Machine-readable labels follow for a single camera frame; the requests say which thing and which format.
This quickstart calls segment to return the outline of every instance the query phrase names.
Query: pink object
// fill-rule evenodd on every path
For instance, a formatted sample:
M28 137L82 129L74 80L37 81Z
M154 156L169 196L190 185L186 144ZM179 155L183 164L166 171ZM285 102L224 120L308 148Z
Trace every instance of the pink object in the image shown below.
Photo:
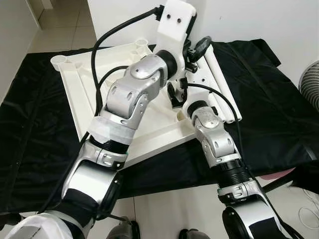
M277 178L281 178L281 177L284 177L286 176L287 174L289 174L290 172L292 172L295 168L291 168L291 169L288 169L288 170L285 170L285 171L282 171L282 172L279 172L279 173L272 173L272 174L267 174L267 175L263 175L263 176L260 176L262 179L264 180L272 180L272 179L277 179Z

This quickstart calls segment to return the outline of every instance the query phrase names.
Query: white plastic tray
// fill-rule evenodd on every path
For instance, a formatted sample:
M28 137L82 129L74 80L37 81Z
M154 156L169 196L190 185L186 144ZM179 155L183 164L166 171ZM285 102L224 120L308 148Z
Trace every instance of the white plastic tray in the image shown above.
M96 71L100 80L114 67L131 65L151 54L147 41L99 50L96 56ZM55 56L51 59L54 68L60 71L71 107L79 139L82 138L95 111L95 86L91 72L91 52L72 56ZM124 70L114 72L101 87L103 104L111 84L123 76ZM179 110L172 110L163 88L151 101L129 147L125 167L131 166L158 153L194 138L194 129L187 119L177 119Z

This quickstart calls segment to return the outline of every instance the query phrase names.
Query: white plastic tube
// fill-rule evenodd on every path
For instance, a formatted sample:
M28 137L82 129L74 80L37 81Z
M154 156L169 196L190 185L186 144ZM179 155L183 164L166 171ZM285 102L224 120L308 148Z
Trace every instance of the white plastic tube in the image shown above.
M207 64L211 70L211 72L213 73L213 76L218 84L218 87L221 91L221 93L229 100L229 102L232 104L232 106L234 107L237 117L239 120L242 119L242 116L238 110L237 104L233 98L233 95L231 94L229 87L227 85L227 82L225 80L225 77L219 67L218 61L215 57L214 51L213 51L213 47L210 45L206 52L205 52L205 60L207 61Z
M211 73L211 70L205 60L204 57L201 57L198 61L197 61L197 65L200 69L204 69L208 72L209 75L209 83L211 88L213 88L214 90L217 90L218 92L221 93L221 90L218 87L218 84L213 76L213 74ZM227 105L227 103L220 98L219 96L213 95L213 97L215 98L215 101L217 102L217 104L219 105L220 110L216 107L217 111L220 112L222 111L223 116L225 117L225 120L227 123L232 123L235 121L235 117L230 109L230 107Z

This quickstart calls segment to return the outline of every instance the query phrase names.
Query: black tablecloth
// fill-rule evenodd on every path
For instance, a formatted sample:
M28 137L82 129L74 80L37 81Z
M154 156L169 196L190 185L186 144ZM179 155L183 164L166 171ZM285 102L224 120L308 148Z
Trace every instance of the black tablecloth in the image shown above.
M268 174L316 160L319 114L277 69L268 45L212 44L243 117L244 156L252 171ZM86 51L32 53L21 64L0 107L0 212L38 210L74 155L78 137L50 58ZM226 129L237 142L235 125ZM214 183L196 139L122 173L121 197Z

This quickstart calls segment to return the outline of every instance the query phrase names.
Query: white cable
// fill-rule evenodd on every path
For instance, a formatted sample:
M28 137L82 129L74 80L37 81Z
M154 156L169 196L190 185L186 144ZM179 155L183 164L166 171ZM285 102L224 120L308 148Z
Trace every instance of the white cable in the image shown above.
M304 191L305 195L309 198L309 200L315 205L315 207L316 207L317 210L319 211L319 207L318 207L318 206L319 206L319 202L318 202L316 199L314 199L312 196L310 196L310 194L308 193L307 190L303 189L303 191ZM300 222L301 222L306 228L311 229L311 230L319 230L319 226L313 228L313 227L310 227L310 226L306 225L306 223L305 223L304 220L302 219L302 215L301 215L301 211L302 211L302 210L307 210L307 211L311 212L311 213L318 219L318 222L319 222L319 215L316 214L316 213L315 213L313 210L311 210L310 208L306 208L306 207L302 207L302 208L300 208L299 211L298 211L299 220L300 220Z

